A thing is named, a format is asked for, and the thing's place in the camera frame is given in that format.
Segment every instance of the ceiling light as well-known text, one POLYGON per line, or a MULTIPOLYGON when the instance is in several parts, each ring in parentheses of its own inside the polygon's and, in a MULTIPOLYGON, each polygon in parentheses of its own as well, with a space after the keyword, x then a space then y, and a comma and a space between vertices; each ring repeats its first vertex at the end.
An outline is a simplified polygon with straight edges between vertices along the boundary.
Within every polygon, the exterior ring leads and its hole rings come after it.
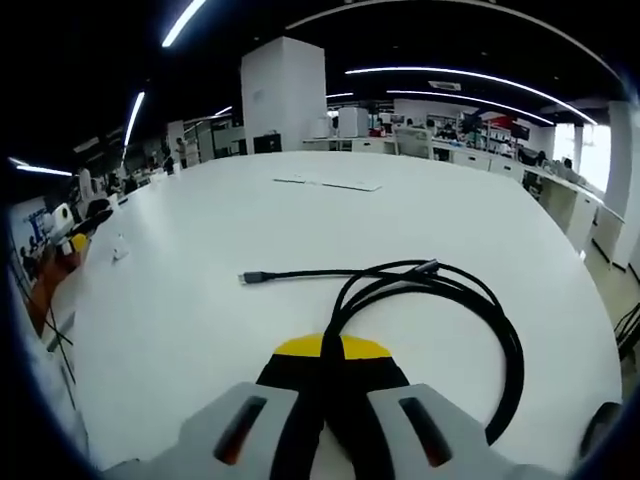
POLYGON ((196 14, 196 12, 200 10, 200 7, 204 5, 204 2, 206 1, 207 0, 193 0, 193 2, 191 2, 191 4, 187 7, 187 9, 184 12, 182 12, 182 15, 180 15, 180 18, 178 18, 178 21, 175 23, 173 28, 171 28, 171 30, 169 31, 169 34, 167 35, 167 38, 165 38, 164 42, 162 42, 163 48, 170 47, 171 44, 173 44, 173 42, 175 41, 176 38, 178 38, 178 35, 180 35, 180 32, 185 27, 187 22, 191 20, 191 17, 193 17, 196 14))
POLYGON ((140 105, 142 105, 142 100, 144 100, 144 92, 140 92, 136 98, 136 103, 133 104, 133 111, 131 112, 131 118, 129 119, 129 125, 127 126, 127 134, 124 137, 124 146, 129 145, 129 138, 131 138, 131 131, 133 130, 133 124, 136 121, 136 116, 138 115, 138 110, 140 110, 140 105))
POLYGON ((336 98, 336 97, 350 97, 353 93, 334 93, 333 95, 327 95, 327 98, 336 98))
POLYGON ((63 172, 61 170, 52 170, 51 168, 32 167, 31 165, 18 165, 16 168, 18 170, 24 170, 25 172, 49 173, 51 175, 62 175, 64 177, 73 176, 70 172, 63 172))
POLYGON ((18 160, 17 158, 9 157, 9 161, 14 165, 29 165, 27 162, 23 162, 22 160, 18 160))
POLYGON ((467 75, 469 77, 476 77, 476 78, 482 78, 484 80, 491 80, 493 82, 503 83, 505 85, 510 85, 512 87, 520 88, 522 90, 526 90, 527 92, 534 93, 534 94, 536 94, 536 95, 538 95, 540 97, 546 98, 547 100, 551 100, 552 102, 555 102, 558 105, 563 106, 567 110, 572 111, 573 113, 575 113, 576 115, 582 117, 583 119, 585 119, 586 121, 588 121, 589 123, 591 123, 593 125, 597 125, 598 124, 598 122, 596 122, 593 118, 591 118, 588 115, 582 113, 577 108, 574 108, 571 105, 569 105, 568 103, 565 103, 562 100, 558 100, 557 98, 552 97, 551 95, 547 95, 546 93, 543 93, 543 92, 541 92, 539 90, 536 90, 534 88, 531 88, 531 87, 527 87, 526 85, 522 85, 520 83, 512 82, 511 80, 506 80, 506 79, 500 78, 500 77, 493 77, 491 75, 485 75, 483 73, 475 73, 475 72, 467 72, 465 70, 454 70, 454 69, 451 69, 451 68, 435 68, 435 67, 364 68, 364 69, 361 69, 361 70, 349 70, 348 72, 345 72, 345 73, 347 75, 353 75, 353 74, 356 74, 356 73, 372 73, 372 72, 435 72, 435 73, 451 73, 451 74, 455 74, 455 75, 467 75))
POLYGON ((223 113, 227 113, 229 110, 231 110, 233 107, 227 107, 227 108, 223 108, 222 110, 220 110, 218 113, 216 113, 212 118, 217 117, 218 115, 222 115, 223 113))
POLYGON ((513 110, 514 112, 521 113, 522 115, 527 115, 531 118, 535 118, 540 122, 544 122, 548 125, 555 125, 553 122, 550 122, 546 118, 539 117, 538 115, 534 115, 533 113, 525 112, 524 110, 520 110, 519 108, 509 107, 508 105, 503 105, 501 103, 490 102, 489 100, 482 100, 480 98, 474 97, 465 97, 464 95, 453 95, 451 93, 439 93, 439 92, 416 92, 413 90, 387 90, 387 93, 401 93, 407 95, 433 95, 437 97, 448 97, 448 98, 459 98, 460 100, 470 100, 473 102, 486 103, 487 105, 493 105, 494 107, 500 107, 507 110, 513 110))

